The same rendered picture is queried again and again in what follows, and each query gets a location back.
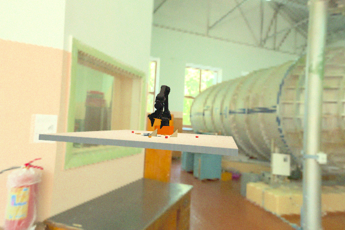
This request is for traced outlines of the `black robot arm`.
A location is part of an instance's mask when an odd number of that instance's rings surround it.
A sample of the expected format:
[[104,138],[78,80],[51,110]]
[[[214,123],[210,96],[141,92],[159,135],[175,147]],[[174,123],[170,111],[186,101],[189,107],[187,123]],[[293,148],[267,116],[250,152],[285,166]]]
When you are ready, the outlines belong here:
[[[159,110],[163,110],[164,108],[164,113],[162,113],[162,117],[168,118],[171,120],[171,114],[169,111],[169,106],[168,106],[168,95],[170,93],[170,87],[167,85],[162,85],[160,93],[157,94],[156,99],[155,99],[155,105],[154,107]],[[154,112],[151,113],[152,118],[160,118],[160,112]],[[169,126],[169,121],[166,122],[163,126]]]

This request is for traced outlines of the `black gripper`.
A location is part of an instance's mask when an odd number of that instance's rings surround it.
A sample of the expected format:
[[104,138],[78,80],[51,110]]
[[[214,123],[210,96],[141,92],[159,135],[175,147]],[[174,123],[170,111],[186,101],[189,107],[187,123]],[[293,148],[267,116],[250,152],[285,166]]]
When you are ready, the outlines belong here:
[[[156,109],[155,111],[156,111],[157,113],[160,112],[160,118],[157,117],[157,119],[161,119],[161,125],[160,125],[160,129],[161,129],[161,128],[163,127],[163,125],[164,125],[166,122],[169,121],[169,119],[168,119],[168,118],[165,118],[165,117],[162,117],[162,113],[164,113],[163,110]],[[151,117],[151,114],[149,114],[148,117],[149,117],[149,119],[150,119],[150,121],[151,121],[151,126],[153,126],[155,119]]]

